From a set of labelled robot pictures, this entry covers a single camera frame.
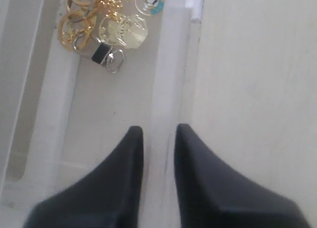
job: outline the white plastic tray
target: white plastic tray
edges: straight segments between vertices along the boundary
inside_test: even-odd
[[[127,52],[117,74],[62,48],[56,24],[65,0],[56,21],[58,0],[32,1],[38,14],[20,14],[22,23],[8,19],[17,4],[29,14],[28,0],[10,1],[1,36],[1,228],[19,227],[34,204],[87,174],[131,125],[142,126],[146,140],[140,224],[177,227],[174,133],[184,72],[196,62],[202,0],[166,0],[163,14],[147,19],[149,38]],[[26,22],[27,34],[12,32]]]

